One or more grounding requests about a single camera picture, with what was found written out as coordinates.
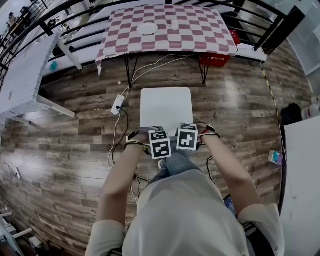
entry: metal railing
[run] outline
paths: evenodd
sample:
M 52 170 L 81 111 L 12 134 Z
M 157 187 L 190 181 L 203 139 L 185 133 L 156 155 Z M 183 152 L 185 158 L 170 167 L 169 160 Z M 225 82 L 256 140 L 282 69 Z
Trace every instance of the metal railing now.
M 120 5 L 120 4 L 126 4 L 126 3 L 131 3 L 131 2 L 137 2 L 137 1 L 141 1 L 141 0 L 120 0 L 120 1 L 115 1 L 115 2 L 110 2 L 110 3 L 106 3 L 106 4 L 100 4 L 97 5 L 95 7 L 92 7 L 88 10 L 82 11 L 80 13 L 76 13 L 60 22 L 58 22 L 57 24 L 48 27 L 48 25 L 45 23 L 45 21 L 49 20 L 50 18 L 52 18 L 53 16 L 56 16 L 57 14 L 59 14 L 60 12 L 63 12 L 64 10 L 78 4 L 81 3 L 84 0 L 69 0 L 67 2 L 62 3 L 61 5 L 57 6 L 56 8 L 52 9 L 51 11 L 49 11 L 48 13 L 46 13 L 45 15 L 43 15 L 40 18 L 36 18 L 33 23 L 26 28 L 20 35 L 18 35 L 14 41 L 12 41 L 9 45 L 5 45 L 5 50 L 3 51 L 3 53 L 0 56 L 0 69 L 1 69 L 1 73 L 0 73 L 0 83 L 2 86 L 3 81 L 4 81 L 4 77 L 6 75 L 6 72 L 9 68 L 9 65 L 11 63 L 11 61 L 19 54 L 21 53 L 24 49 L 26 49 L 29 45 L 31 45 L 33 42 L 35 42 L 36 40 L 38 40 L 39 38 L 41 38 L 42 36 L 44 36 L 45 34 L 47 35 L 52 35 L 52 30 L 55 28 L 60 27 L 61 25 L 64 25 L 65 23 L 67 23 L 68 21 L 74 20 L 75 18 L 81 17 L 83 15 L 87 15 L 87 14 L 92 14 L 93 12 L 96 11 L 101 11 L 104 8 L 107 7 L 111 7 L 111 6 L 115 6 L 115 5 Z M 190 2 L 190 0 L 182 0 L 179 1 L 177 3 L 175 3 L 175 5 L 188 5 L 188 2 Z M 244 8 L 244 4 L 246 2 L 251 2 L 252 4 L 261 6 L 265 9 L 267 9 L 268 11 L 272 12 L 273 14 L 277 15 L 277 18 L 272 21 L 270 20 L 268 17 L 263 16 L 257 12 L 254 12 L 250 9 L 246 9 Z M 165 0 L 166 4 L 172 4 L 172 0 Z M 280 24 L 280 22 L 286 18 L 286 15 L 284 15 L 282 12 L 278 11 L 277 9 L 265 4 L 264 2 L 262 2 L 261 0 L 224 0 L 224 1 L 218 1 L 218 0 L 199 0 L 196 3 L 193 3 L 194 6 L 199 6 L 201 5 L 202 7 L 207 7 L 207 8 L 214 8 L 217 6 L 225 6 L 225 7 L 229 7 L 229 8 L 233 8 L 234 11 L 231 12 L 227 12 L 227 13 L 222 13 L 221 16 L 222 18 L 225 20 L 226 25 L 229 29 L 231 30 L 235 30 L 238 32 L 239 35 L 250 35 L 253 37 L 258 38 L 258 41 L 254 41 L 251 40 L 249 37 L 245 37 L 245 36 L 240 36 L 240 41 L 242 43 L 245 44 L 249 44 L 249 45 L 253 45 L 254 46 L 254 50 L 256 51 L 258 48 L 260 48 L 263 43 L 270 37 L 270 35 L 273 33 L 273 31 L 277 28 L 277 26 Z M 240 12 L 245 12 L 248 14 L 251 14 L 261 20 L 264 20 L 266 22 L 267 25 L 261 25 L 258 23 L 255 23 L 253 21 L 248 21 L 245 20 L 243 18 L 241 18 L 241 16 L 239 15 Z M 105 22 L 109 19 L 109 17 L 103 17 L 97 20 L 93 20 L 90 21 L 86 24 L 82 24 L 79 25 L 77 27 L 74 27 L 72 29 L 69 29 L 67 31 L 65 31 L 61 36 L 65 36 L 68 35 L 70 33 L 74 33 L 79 31 L 82 28 L 88 27 L 88 26 L 92 26 L 94 24 L 98 24 L 101 22 Z M 233 24 L 240 24 L 240 23 L 245 23 L 248 24 L 250 26 L 254 26 L 255 28 L 260 29 L 260 31 L 263 31 L 263 33 L 257 33 L 257 32 L 253 32 L 253 31 L 249 31 L 248 29 L 243 28 L 242 26 L 237 26 L 235 27 L 234 25 L 230 25 L 228 24 L 227 21 L 232 21 Z M 44 32 L 42 32 L 41 34 L 39 34 L 38 36 L 36 36 L 34 39 L 32 39 L 31 41 L 29 41 L 27 44 L 25 44 L 21 49 L 19 49 L 21 43 L 23 42 L 23 40 L 25 39 L 25 37 L 34 29 L 41 27 Z M 102 34 L 104 33 L 104 29 L 98 30 L 98 31 L 91 31 L 88 34 L 79 36 L 78 38 L 75 39 L 71 39 L 70 41 L 66 42 L 66 45 L 70 45 L 76 41 L 82 40 L 82 39 L 86 39 L 92 36 L 96 36 L 98 34 Z M 101 43 L 101 40 L 95 41 L 95 42 L 91 42 L 82 46 L 79 46 L 77 48 L 72 48 L 70 49 L 71 52 L 77 52 L 79 50 L 85 49 L 85 48 L 89 48 L 95 45 L 99 45 Z M 51 58 L 49 61 L 53 61 L 55 59 L 58 59 L 60 57 L 64 56 L 64 54 L 60 54 L 58 56 L 55 56 L 53 58 Z
M 12 59 L 17 56 L 17 50 L 19 49 L 20 45 L 23 42 L 23 39 L 21 39 L 19 42 L 17 42 L 12 47 L 12 44 L 13 44 L 15 38 L 19 34 L 18 32 L 15 32 L 15 30 L 17 29 L 17 26 L 19 26 L 20 23 L 22 23 L 25 20 L 24 14 L 26 12 L 30 12 L 30 17 L 28 17 L 28 20 L 30 20 L 30 22 L 35 22 L 38 18 L 40 18 L 40 16 L 46 10 L 48 10 L 49 6 L 53 2 L 54 2 L 54 0 L 35 0 L 25 10 L 25 12 L 21 14 L 21 16 L 10 27 L 10 29 L 7 31 L 5 36 L 2 38 L 2 40 L 0 42 L 0 49 L 4 49 L 4 52 L 3 52 L 3 54 L 1 53 L 1 57 L 3 57 L 3 58 L 1 58 L 1 61 L 0 61 L 0 68 L 1 68 L 1 71 L 0 71 L 0 82 L 1 82 L 0 88 L 1 88 L 1 86 L 3 84 L 3 80 L 4 80 L 6 72 L 8 71 L 9 65 L 10 65 Z M 5 53 L 6 53 L 8 48 L 10 49 L 9 52 L 8 52 L 9 54 L 7 56 L 3 56 L 3 55 L 5 55 Z

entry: person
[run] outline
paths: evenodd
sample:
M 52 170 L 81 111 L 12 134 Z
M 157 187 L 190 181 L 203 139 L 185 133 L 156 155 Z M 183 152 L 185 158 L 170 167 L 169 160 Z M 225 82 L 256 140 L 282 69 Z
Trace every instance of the person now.
M 14 16 L 13 12 L 10 12 L 9 14 L 9 20 L 8 20 L 8 25 L 10 26 L 10 28 L 16 23 L 17 18 Z
M 31 12 L 28 10 L 28 7 L 23 6 L 20 10 L 21 16 L 23 17 L 23 19 L 25 20 L 25 25 L 26 26 L 30 26 L 31 24 Z
M 142 192 L 126 233 L 128 191 L 141 143 L 149 142 L 142 131 L 134 137 L 140 144 L 127 145 L 105 181 L 86 256 L 284 255 L 277 205 L 262 204 L 250 174 L 218 134 L 201 125 L 198 132 L 228 186 L 236 216 L 216 185 L 176 150 L 175 138 L 171 157 L 159 162 L 161 170 Z

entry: wooden floor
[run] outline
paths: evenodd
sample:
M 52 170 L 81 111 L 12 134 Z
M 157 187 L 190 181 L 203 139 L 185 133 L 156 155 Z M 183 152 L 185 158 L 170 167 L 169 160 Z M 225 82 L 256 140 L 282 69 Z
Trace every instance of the wooden floor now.
M 138 66 L 161 57 L 143 56 Z M 178 57 L 169 56 L 159 64 L 174 58 Z M 289 103 L 302 108 L 309 105 L 309 84 L 297 63 L 285 42 L 263 65 L 280 110 Z M 32 228 L 40 240 L 51 240 L 71 255 L 84 255 L 86 250 L 99 193 L 110 170 L 107 158 L 117 120 L 110 109 L 116 95 L 127 86 L 122 58 L 106 61 L 102 68 L 100 77 L 96 66 L 90 65 L 82 71 L 51 76 L 55 81 L 42 85 L 44 96 L 76 112 L 76 118 L 55 111 L 30 113 L 24 118 L 31 120 L 31 126 L 11 122 L 2 133 L 2 162 L 18 167 L 22 180 L 15 178 L 7 166 L 0 165 L 1 206 L 7 205 L 13 211 L 19 227 Z M 269 150 L 281 150 L 280 132 L 275 105 L 259 63 L 231 59 L 223 68 L 210 68 L 206 85 L 202 84 L 198 63 L 192 58 L 149 72 L 134 83 L 124 103 L 129 113 L 129 131 L 139 127 L 141 89 L 156 87 L 190 88 L 194 119 L 216 128 L 252 174 L 265 203 L 278 202 L 281 168 L 268 163 L 267 157 Z M 116 140 L 125 128 L 123 117 Z M 118 148 L 115 158 L 122 148 Z M 204 146 L 190 154 L 205 174 L 208 156 Z M 209 168 L 226 195 L 228 189 L 213 161 Z M 143 155 L 137 173 L 150 180 L 157 173 L 157 162 Z M 146 185 L 141 183 L 141 191 Z M 138 196 L 136 180 L 133 190 Z M 129 194 L 127 219 L 132 220 L 135 215 L 136 203 Z

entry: jeans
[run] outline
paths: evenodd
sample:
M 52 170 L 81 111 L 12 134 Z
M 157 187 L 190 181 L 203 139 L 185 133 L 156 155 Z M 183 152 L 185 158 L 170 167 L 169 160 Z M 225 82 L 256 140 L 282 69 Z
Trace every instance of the jeans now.
M 185 151 L 177 150 L 177 138 L 171 139 L 171 157 L 164 158 L 160 172 L 150 181 L 149 185 L 165 178 L 182 174 L 189 170 L 201 170 L 189 160 Z

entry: white board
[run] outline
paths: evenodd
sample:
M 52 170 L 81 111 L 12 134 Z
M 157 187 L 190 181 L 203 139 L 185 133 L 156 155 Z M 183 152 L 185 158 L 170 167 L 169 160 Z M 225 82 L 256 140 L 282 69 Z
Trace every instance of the white board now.
M 314 256 L 320 248 L 320 116 L 287 125 L 287 179 L 281 212 L 285 256 Z
M 180 124 L 193 123 L 189 88 L 145 88 L 141 90 L 140 126 L 162 126 L 170 137 Z

